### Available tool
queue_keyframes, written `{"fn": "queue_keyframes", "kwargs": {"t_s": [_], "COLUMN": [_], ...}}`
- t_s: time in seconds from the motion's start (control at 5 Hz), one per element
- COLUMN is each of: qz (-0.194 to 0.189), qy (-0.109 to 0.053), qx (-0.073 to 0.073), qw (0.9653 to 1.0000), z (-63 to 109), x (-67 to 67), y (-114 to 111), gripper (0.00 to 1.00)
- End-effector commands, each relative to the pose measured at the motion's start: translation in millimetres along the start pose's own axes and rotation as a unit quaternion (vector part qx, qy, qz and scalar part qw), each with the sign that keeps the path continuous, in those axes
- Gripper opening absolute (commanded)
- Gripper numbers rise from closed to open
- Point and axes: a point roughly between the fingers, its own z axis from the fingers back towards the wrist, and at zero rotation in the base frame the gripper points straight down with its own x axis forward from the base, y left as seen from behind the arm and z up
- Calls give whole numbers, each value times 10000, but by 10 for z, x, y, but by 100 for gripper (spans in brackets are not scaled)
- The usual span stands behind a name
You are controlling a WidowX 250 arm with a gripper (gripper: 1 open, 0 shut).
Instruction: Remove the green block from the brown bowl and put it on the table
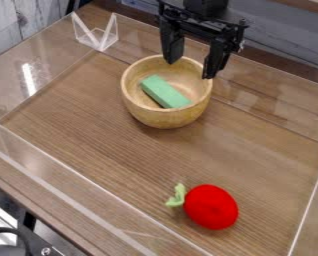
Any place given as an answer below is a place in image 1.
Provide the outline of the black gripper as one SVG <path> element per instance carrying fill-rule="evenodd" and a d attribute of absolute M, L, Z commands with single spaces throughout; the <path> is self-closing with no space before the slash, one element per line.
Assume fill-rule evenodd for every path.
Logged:
<path fill-rule="evenodd" d="M 248 23 L 232 14 L 230 0 L 158 0 L 159 14 L 171 20 L 187 22 L 208 34 L 226 35 L 232 41 L 234 52 L 243 49 L 244 30 Z M 174 64 L 183 56 L 184 36 L 176 23 L 160 18 L 160 43 L 164 60 Z M 210 52 L 204 58 L 203 79 L 212 79 L 224 68 L 231 53 L 231 44 L 226 38 L 215 38 L 210 43 Z"/>

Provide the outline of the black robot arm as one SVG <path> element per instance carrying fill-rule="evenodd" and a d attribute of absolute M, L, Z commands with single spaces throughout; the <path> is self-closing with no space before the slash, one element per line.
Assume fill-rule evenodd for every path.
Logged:
<path fill-rule="evenodd" d="M 226 67 L 230 55 L 243 49 L 244 19 L 227 15 L 228 0 L 158 0 L 158 23 L 163 58 L 174 64 L 184 53 L 184 37 L 210 45 L 203 61 L 203 79 L 212 79 Z"/>

